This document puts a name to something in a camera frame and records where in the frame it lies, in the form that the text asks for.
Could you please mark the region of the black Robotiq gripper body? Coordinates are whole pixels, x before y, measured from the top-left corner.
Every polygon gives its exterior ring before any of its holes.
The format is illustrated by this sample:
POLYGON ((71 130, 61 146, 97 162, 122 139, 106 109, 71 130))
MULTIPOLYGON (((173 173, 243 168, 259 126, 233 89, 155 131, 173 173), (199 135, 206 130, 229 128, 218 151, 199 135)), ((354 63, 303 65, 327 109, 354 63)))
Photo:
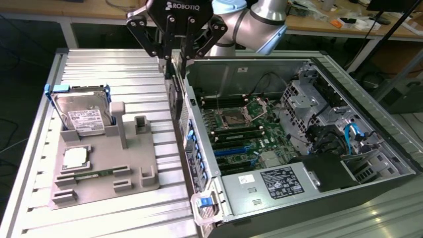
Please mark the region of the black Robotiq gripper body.
POLYGON ((197 34, 214 16, 210 0, 149 0, 147 13, 163 34, 197 34))

